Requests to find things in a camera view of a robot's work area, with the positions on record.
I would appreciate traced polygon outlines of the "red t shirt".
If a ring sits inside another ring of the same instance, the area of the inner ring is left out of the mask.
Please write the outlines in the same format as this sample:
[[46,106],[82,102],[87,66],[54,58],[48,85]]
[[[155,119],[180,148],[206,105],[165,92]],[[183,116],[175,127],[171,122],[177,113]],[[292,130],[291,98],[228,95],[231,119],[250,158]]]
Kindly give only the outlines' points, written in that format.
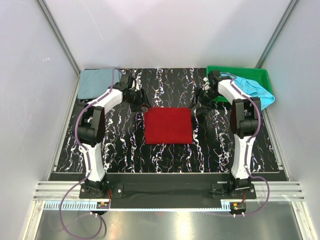
[[191,144],[192,113],[182,107],[153,107],[144,113],[144,137],[148,145]]

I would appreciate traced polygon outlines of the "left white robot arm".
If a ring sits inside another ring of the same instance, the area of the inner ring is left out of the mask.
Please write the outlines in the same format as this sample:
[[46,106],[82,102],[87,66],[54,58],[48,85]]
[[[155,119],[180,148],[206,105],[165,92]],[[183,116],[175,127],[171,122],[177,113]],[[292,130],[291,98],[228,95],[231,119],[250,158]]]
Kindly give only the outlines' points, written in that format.
[[102,163],[101,143],[105,137],[106,114],[121,103],[128,103],[132,112],[150,109],[146,91],[131,75],[123,74],[119,81],[99,97],[76,106],[73,134],[84,157],[85,177],[79,181],[81,193],[103,198],[111,193]]

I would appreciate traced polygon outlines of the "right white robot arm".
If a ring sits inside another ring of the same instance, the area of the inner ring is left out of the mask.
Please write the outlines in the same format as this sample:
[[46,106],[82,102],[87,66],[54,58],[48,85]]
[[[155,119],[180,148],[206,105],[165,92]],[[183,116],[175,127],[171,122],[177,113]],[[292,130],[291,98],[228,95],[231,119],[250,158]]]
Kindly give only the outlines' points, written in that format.
[[212,193],[242,199],[252,185],[251,155],[261,128],[261,100],[241,90],[235,83],[236,78],[234,74],[212,70],[203,79],[202,86],[195,90],[188,108],[191,110],[199,103],[204,109],[212,109],[214,99],[219,96],[231,104],[229,122],[235,143],[233,165],[227,183]]

